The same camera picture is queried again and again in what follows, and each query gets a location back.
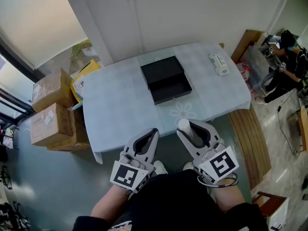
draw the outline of black box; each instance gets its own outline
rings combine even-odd
[[[175,56],[142,66],[141,72],[155,105],[192,91],[184,69]]]

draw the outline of person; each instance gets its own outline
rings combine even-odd
[[[158,162],[162,166],[155,172],[162,174],[150,178],[131,198],[130,192],[113,185],[90,217],[76,219],[73,231],[235,231],[243,227],[268,231],[258,205],[246,203],[237,186],[215,189],[215,203],[198,182],[192,163],[182,172],[166,174]],[[232,182],[224,179],[219,184]]]
[[[279,68],[278,71],[274,72],[271,82],[266,87],[261,87],[264,97],[256,97],[256,102],[262,105],[267,105],[292,89],[299,87],[308,65],[307,56],[290,31],[286,30],[281,35],[282,49],[278,49],[275,45],[270,46],[275,54],[281,58],[281,61],[286,63],[286,70]]]

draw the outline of white cord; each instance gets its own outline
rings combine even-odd
[[[205,184],[204,182],[202,182],[199,177],[200,176],[197,176],[197,180],[200,184],[206,186],[206,187],[210,187],[210,188],[223,188],[223,187],[231,187],[231,186],[235,186],[239,183],[238,179],[237,179],[237,174],[233,173],[235,175],[235,178],[226,178],[226,179],[233,179],[234,182],[230,183],[230,184],[224,184],[224,185],[208,185],[208,184]]]

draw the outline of white box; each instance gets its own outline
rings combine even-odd
[[[229,74],[228,66],[225,62],[225,59],[221,55],[217,53],[211,53],[208,55],[208,57],[214,66],[216,74],[220,76]]]

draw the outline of yellow package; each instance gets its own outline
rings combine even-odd
[[[71,83],[71,90],[73,92],[73,95],[75,96],[75,98],[77,99],[77,101],[79,103],[82,102],[82,91],[83,91],[83,84],[84,84],[84,79],[85,76],[88,73],[91,73],[97,69],[100,69],[101,66],[99,66],[96,61],[94,61],[93,59],[90,61],[90,63],[85,66],[80,73],[72,80]]]

